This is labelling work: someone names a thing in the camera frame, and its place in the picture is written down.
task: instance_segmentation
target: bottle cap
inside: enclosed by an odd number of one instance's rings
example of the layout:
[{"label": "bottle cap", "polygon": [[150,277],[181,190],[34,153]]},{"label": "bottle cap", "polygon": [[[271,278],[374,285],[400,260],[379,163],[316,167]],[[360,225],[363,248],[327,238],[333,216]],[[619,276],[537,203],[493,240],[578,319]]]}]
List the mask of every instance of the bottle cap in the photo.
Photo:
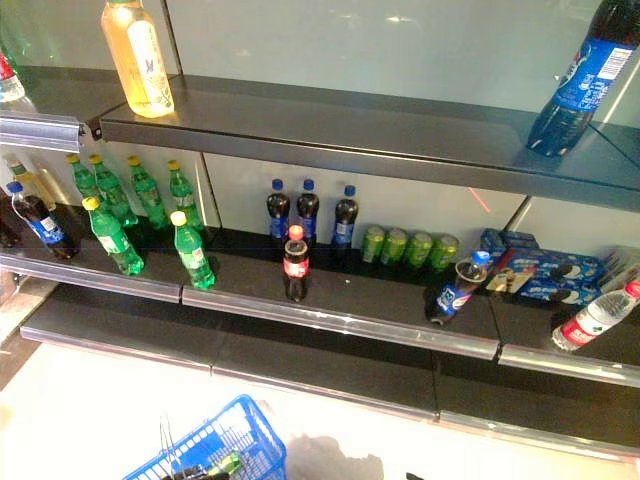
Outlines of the bottle cap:
[{"label": "bottle cap", "polygon": [[130,167],[137,167],[138,165],[140,165],[140,159],[137,155],[131,155],[129,158],[127,158],[127,163]]},{"label": "bottle cap", "polygon": [[476,265],[486,265],[489,260],[491,260],[491,255],[484,250],[478,250],[471,254],[471,261]]},{"label": "bottle cap", "polygon": [[640,298],[640,282],[629,282],[624,287],[624,291],[631,295],[633,298]]},{"label": "bottle cap", "polygon": [[82,206],[85,210],[91,212],[98,209],[100,206],[100,200],[96,197],[87,197],[82,200]]},{"label": "bottle cap", "polygon": [[291,240],[302,240],[304,230],[300,225],[291,225],[289,227],[289,238]]},{"label": "bottle cap", "polygon": [[176,210],[171,214],[171,223],[173,223],[173,225],[176,227],[181,227],[183,225],[186,225],[187,216],[184,214],[184,212],[181,212],[180,210]]},{"label": "bottle cap", "polygon": [[20,182],[9,182],[7,183],[7,190],[11,193],[19,193],[23,190],[22,184]]}]

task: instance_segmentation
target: metal shelf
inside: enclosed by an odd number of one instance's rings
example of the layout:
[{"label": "metal shelf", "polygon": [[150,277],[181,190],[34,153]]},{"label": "metal shelf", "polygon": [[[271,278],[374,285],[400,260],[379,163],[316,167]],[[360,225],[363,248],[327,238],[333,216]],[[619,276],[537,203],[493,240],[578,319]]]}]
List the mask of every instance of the metal shelf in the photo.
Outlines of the metal shelf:
[{"label": "metal shelf", "polygon": [[524,148],[528,112],[194,76],[171,85],[176,113],[121,106],[102,116],[104,139],[640,211],[640,166],[593,129],[548,159]]}]

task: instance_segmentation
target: bottle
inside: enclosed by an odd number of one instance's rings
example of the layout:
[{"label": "bottle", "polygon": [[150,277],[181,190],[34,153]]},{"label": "bottle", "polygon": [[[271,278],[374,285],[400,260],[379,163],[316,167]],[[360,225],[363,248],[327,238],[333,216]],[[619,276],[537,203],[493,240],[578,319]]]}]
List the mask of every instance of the bottle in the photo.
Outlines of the bottle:
[{"label": "bottle", "polygon": [[298,197],[296,206],[298,207],[300,223],[304,229],[304,241],[309,248],[313,248],[316,244],[316,219],[320,208],[320,200],[313,193],[313,180],[307,178],[303,183],[303,188],[304,193]]},{"label": "bottle", "polygon": [[282,180],[273,179],[271,182],[273,193],[267,197],[267,210],[271,217],[271,227],[269,229],[271,240],[276,248],[282,251],[282,247],[287,241],[287,230],[289,229],[289,208],[290,201],[282,193]]},{"label": "bottle", "polygon": [[458,310],[471,298],[473,291],[487,278],[490,259],[489,253],[478,250],[473,252],[471,258],[465,258],[456,264],[455,283],[445,285],[427,311],[430,322],[444,325],[455,317]]},{"label": "bottle", "polygon": [[91,155],[89,162],[93,165],[93,170],[96,174],[96,183],[104,194],[111,213],[113,213],[125,228],[137,225],[138,217],[131,211],[129,199],[122,190],[118,177],[104,166],[100,155]]},{"label": "bottle", "polygon": [[0,50],[0,103],[13,102],[24,97],[24,87],[11,68],[9,59]]},{"label": "bottle", "polygon": [[187,224],[187,216],[177,210],[171,214],[171,223],[176,227],[175,246],[196,288],[207,289],[216,281],[209,260],[202,251],[202,239],[195,228]]},{"label": "bottle", "polygon": [[151,226],[154,230],[167,228],[169,220],[156,181],[142,168],[140,159],[136,155],[131,155],[127,162],[131,167],[131,184],[149,216]]},{"label": "bottle", "polygon": [[303,237],[304,229],[300,225],[291,225],[289,241],[284,246],[285,294],[294,302],[306,297],[308,289],[309,248]]},{"label": "bottle", "polygon": [[78,253],[73,241],[58,225],[56,219],[38,196],[29,191],[24,192],[24,188],[19,182],[7,184],[7,189],[12,194],[13,210],[27,222],[31,230],[56,257],[68,260]]},{"label": "bottle", "polygon": [[104,208],[97,197],[85,198],[82,200],[82,206],[89,212],[91,231],[116,262],[120,271],[125,275],[140,273],[144,268],[144,262],[133,249],[120,222]]},{"label": "bottle", "polygon": [[577,350],[621,322],[639,299],[640,282],[605,293],[556,328],[551,335],[553,343],[561,350]]},{"label": "bottle", "polygon": [[147,118],[173,112],[155,24],[142,2],[107,0],[100,24],[131,110]]},{"label": "bottle", "polygon": [[640,1],[603,0],[556,93],[533,124],[527,148],[546,157],[571,150],[638,44]]},{"label": "bottle", "polygon": [[186,215],[187,225],[199,232],[204,230],[204,224],[193,201],[193,188],[187,177],[182,173],[182,170],[180,170],[180,162],[177,160],[169,161],[169,172],[171,172],[169,189],[173,200],[176,202],[176,208]]},{"label": "bottle", "polygon": [[351,198],[355,194],[356,187],[347,185],[344,187],[344,195],[347,198],[343,198],[336,204],[336,221],[331,246],[338,257],[345,256],[351,249],[353,227],[358,216],[358,204]]},{"label": "bottle", "polygon": [[33,172],[28,171],[24,167],[22,162],[18,160],[18,157],[13,154],[8,154],[4,156],[4,159],[7,162],[9,170],[13,173],[13,178],[16,182],[20,182],[25,190],[32,190],[36,196],[40,197],[50,211],[56,209],[56,202],[47,190],[47,187],[43,185]]}]

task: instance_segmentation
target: soda bottle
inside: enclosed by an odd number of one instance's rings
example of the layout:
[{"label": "soda bottle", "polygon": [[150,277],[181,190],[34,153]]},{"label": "soda bottle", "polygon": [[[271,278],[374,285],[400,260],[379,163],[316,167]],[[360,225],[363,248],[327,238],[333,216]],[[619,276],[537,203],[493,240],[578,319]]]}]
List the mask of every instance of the soda bottle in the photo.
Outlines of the soda bottle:
[{"label": "soda bottle", "polygon": [[571,150],[638,44],[640,1],[604,0],[556,93],[533,124],[527,147],[547,157]]},{"label": "soda bottle", "polygon": [[204,230],[204,224],[193,201],[193,188],[187,177],[182,173],[182,170],[180,170],[180,162],[177,160],[169,161],[169,171],[171,172],[169,189],[173,200],[176,202],[176,208],[186,215],[187,225],[198,231]]},{"label": "soda bottle", "polygon": [[202,239],[195,228],[187,224],[187,216],[177,210],[171,214],[176,227],[175,246],[180,260],[189,272],[194,287],[207,289],[216,281],[209,260],[202,251]]},{"label": "soda bottle", "polygon": [[289,229],[289,207],[290,201],[282,193],[282,180],[273,179],[271,182],[273,193],[267,197],[267,210],[271,217],[271,227],[269,229],[273,244],[281,249],[287,241],[287,230]]},{"label": "soda bottle", "polygon": [[154,230],[167,228],[169,220],[164,211],[164,204],[160,192],[158,192],[156,181],[142,168],[140,159],[136,155],[131,155],[127,159],[127,163],[131,167],[131,184],[149,216],[151,226]]},{"label": "soda bottle", "polygon": [[471,298],[473,291],[487,278],[487,265],[491,255],[482,250],[473,252],[471,258],[456,263],[455,283],[444,286],[440,295],[430,305],[427,317],[432,323],[444,325]]},{"label": "soda bottle", "polygon": [[93,165],[93,170],[96,174],[96,183],[98,184],[98,188],[104,193],[111,213],[113,213],[123,227],[137,225],[138,217],[131,211],[129,199],[122,190],[118,177],[104,166],[100,155],[91,155],[89,162]]},{"label": "soda bottle", "polygon": [[120,271],[125,275],[140,273],[144,268],[144,262],[133,249],[120,222],[100,204],[97,197],[85,198],[82,200],[82,206],[89,212],[91,231],[116,262]]},{"label": "soda bottle", "polygon": [[344,187],[344,195],[347,198],[343,198],[336,204],[336,221],[331,245],[334,253],[339,257],[343,257],[351,249],[353,227],[358,216],[358,204],[351,198],[355,194],[356,187],[347,185]]},{"label": "soda bottle", "polygon": [[313,193],[314,186],[313,180],[307,178],[303,184],[304,193],[298,197],[296,202],[298,216],[304,229],[304,241],[309,248],[313,248],[316,244],[316,219],[320,208],[320,200]]},{"label": "soda bottle", "polygon": [[13,210],[27,222],[31,230],[56,257],[68,260],[78,253],[75,244],[58,225],[42,199],[32,192],[24,192],[19,182],[7,184],[7,189],[12,194]]},{"label": "soda bottle", "polygon": [[289,241],[284,246],[285,294],[294,302],[307,296],[309,274],[309,248],[303,240],[304,229],[291,225]]},{"label": "soda bottle", "polygon": [[558,348],[573,351],[621,322],[640,299],[640,282],[630,282],[596,298],[574,317],[556,328],[551,338]]}]

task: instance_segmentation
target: soda can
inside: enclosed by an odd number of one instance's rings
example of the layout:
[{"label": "soda can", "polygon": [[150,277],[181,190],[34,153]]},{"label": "soda can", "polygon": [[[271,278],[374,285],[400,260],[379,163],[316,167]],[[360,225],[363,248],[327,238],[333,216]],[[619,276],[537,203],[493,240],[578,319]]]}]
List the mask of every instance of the soda can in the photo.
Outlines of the soda can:
[{"label": "soda can", "polygon": [[362,261],[365,263],[375,263],[378,261],[382,244],[384,243],[384,230],[378,225],[367,228],[362,241]]},{"label": "soda can", "polygon": [[433,240],[427,232],[414,233],[404,255],[405,264],[411,269],[418,270],[424,265],[432,245]]},{"label": "soda can", "polygon": [[392,228],[387,232],[382,246],[382,255],[380,255],[380,263],[391,267],[396,265],[404,253],[407,246],[407,232],[399,228]]},{"label": "soda can", "polygon": [[447,268],[458,253],[458,239],[453,235],[442,235],[436,239],[429,254],[431,267],[440,272]]}]

